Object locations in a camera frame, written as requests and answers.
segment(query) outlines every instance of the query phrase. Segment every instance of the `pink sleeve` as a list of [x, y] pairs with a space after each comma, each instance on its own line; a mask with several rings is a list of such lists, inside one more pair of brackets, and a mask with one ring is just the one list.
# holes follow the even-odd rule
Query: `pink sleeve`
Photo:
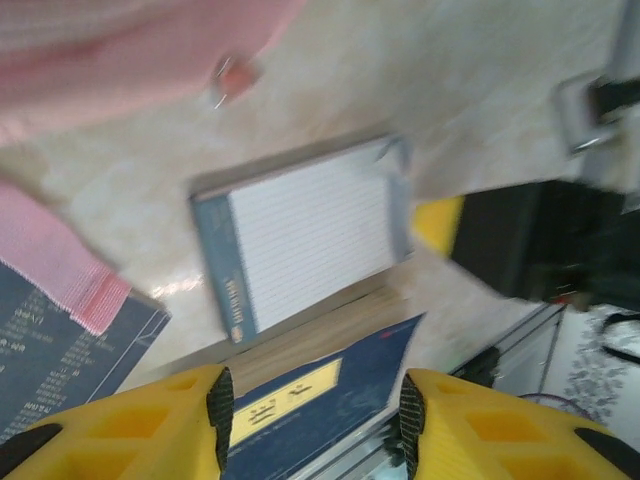
[[304, 3], [181, 1], [101, 40], [0, 64], [0, 145], [198, 92], [223, 58], [257, 54]]

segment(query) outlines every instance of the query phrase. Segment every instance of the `floor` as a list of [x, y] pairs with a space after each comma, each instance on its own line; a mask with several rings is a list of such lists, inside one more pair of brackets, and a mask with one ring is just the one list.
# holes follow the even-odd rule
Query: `floor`
[[[225, 336], [189, 217], [191, 178], [379, 122], [414, 144], [416, 200], [563, 175], [549, 93], [604, 63], [620, 5], [309, 0], [245, 98], [214, 110], [202, 95], [5, 148], [0, 173], [171, 310], [139, 367], [151, 368]], [[499, 299], [422, 250], [408, 295], [430, 311], [420, 364], [487, 341], [530, 308], [509, 303], [495, 317]]]

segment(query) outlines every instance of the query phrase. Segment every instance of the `yellow label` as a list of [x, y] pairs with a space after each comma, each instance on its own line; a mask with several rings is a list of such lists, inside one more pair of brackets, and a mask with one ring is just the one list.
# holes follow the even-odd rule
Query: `yellow label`
[[340, 358], [334, 360], [237, 411], [233, 415], [231, 446], [335, 387], [341, 363]]

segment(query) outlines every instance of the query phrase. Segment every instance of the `yellow object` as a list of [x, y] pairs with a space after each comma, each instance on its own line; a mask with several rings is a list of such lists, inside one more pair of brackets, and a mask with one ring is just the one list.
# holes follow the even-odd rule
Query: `yellow object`
[[229, 371], [200, 367], [38, 422], [62, 430], [5, 478], [217, 479], [232, 415]]
[[339, 358], [323, 365], [238, 410], [233, 417], [231, 446], [233, 447], [338, 385], [341, 363], [342, 359]]
[[400, 421], [410, 480], [628, 478], [574, 432], [600, 425], [442, 373], [408, 371]]
[[413, 214], [412, 229], [426, 246], [449, 257], [455, 244], [463, 206], [464, 197], [420, 205]]

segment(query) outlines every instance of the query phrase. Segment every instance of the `blue book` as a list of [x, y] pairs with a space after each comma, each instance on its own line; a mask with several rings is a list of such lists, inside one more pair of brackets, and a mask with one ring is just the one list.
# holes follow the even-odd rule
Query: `blue book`
[[193, 215], [233, 343], [408, 257], [408, 166], [406, 142], [384, 135], [200, 182]]
[[93, 336], [0, 263], [0, 443], [38, 420], [113, 394], [169, 321], [129, 296]]

